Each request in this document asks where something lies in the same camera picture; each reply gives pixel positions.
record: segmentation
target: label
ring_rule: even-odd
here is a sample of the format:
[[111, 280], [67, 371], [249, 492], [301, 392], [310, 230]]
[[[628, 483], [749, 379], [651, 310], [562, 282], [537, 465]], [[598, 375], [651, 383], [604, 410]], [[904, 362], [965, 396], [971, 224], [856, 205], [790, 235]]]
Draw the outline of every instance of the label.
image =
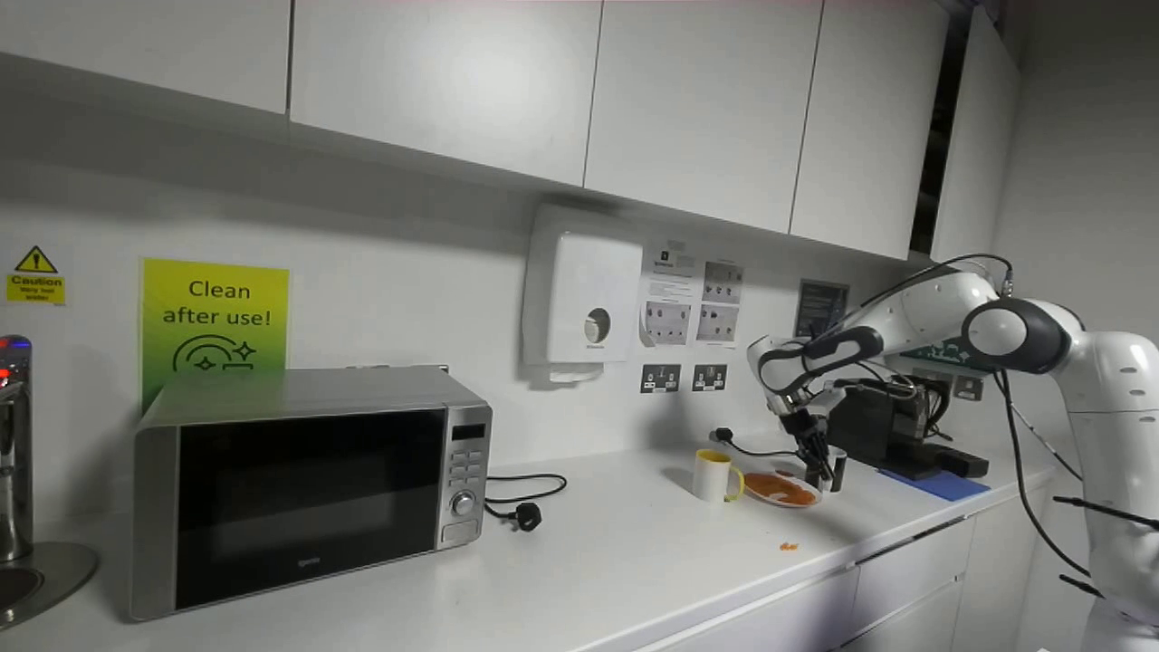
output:
[[145, 406], [174, 374], [285, 371], [285, 303], [285, 269], [145, 259]]
[[28, 255], [11, 269], [9, 301], [11, 303], [67, 303], [70, 301], [67, 276], [39, 247], [28, 247]]

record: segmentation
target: green sign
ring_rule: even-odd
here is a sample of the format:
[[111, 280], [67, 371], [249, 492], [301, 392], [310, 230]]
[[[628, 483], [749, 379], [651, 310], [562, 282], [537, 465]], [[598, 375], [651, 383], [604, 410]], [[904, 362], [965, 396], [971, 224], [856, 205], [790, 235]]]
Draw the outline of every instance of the green sign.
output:
[[285, 371], [285, 301], [285, 269], [145, 259], [145, 406], [174, 374]]

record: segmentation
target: microwave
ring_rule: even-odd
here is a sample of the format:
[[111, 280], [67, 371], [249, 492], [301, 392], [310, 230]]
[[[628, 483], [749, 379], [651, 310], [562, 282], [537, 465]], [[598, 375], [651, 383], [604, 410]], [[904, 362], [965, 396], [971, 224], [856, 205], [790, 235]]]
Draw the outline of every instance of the microwave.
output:
[[126, 618], [479, 540], [490, 425], [442, 371], [174, 375], [134, 437]]

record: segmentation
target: plug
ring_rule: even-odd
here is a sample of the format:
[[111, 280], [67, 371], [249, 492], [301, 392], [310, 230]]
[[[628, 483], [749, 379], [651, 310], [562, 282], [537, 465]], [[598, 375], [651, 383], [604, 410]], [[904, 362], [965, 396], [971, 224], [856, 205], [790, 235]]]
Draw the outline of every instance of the plug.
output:
[[719, 431], [711, 431], [711, 441], [732, 441], [732, 431], [727, 427], [719, 427]]

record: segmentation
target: white wall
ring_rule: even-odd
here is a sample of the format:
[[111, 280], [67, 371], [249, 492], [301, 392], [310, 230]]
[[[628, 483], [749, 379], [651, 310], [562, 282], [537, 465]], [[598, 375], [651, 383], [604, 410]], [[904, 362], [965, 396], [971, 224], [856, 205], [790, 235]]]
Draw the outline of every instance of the white wall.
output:
[[[1159, 339], [1154, 241], [1159, 3], [1037, 0], [999, 255], [1016, 258], [1022, 294], [1073, 303], [1090, 329]], [[1030, 392], [1037, 421], [1064, 435], [1058, 392]], [[1087, 554], [1081, 515], [1049, 511], [1047, 526]], [[1026, 613], [1030, 652], [1081, 649], [1090, 601], [1058, 573], [1042, 552]]]
[[773, 437], [744, 364], [758, 333], [790, 333], [797, 282], [845, 280], [856, 297], [895, 263], [775, 255], [737, 228], [644, 228], [747, 269], [739, 348], [636, 352], [727, 362], [723, 396], [636, 396], [640, 364], [572, 392], [529, 386], [518, 310], [537, 191], [249, 140], [56, 100], [0, 100], [0, 255], [42, 241], [67, 307], [0, 303], [0, 333], [35, 339], [39, 532], [111, 507], [129, 471], [141, 396], [141, 258], [290, 269], [290, 364], [447, 362], [495, 406], [495, 465], [618, 450], [690, 450], [719, 425]]

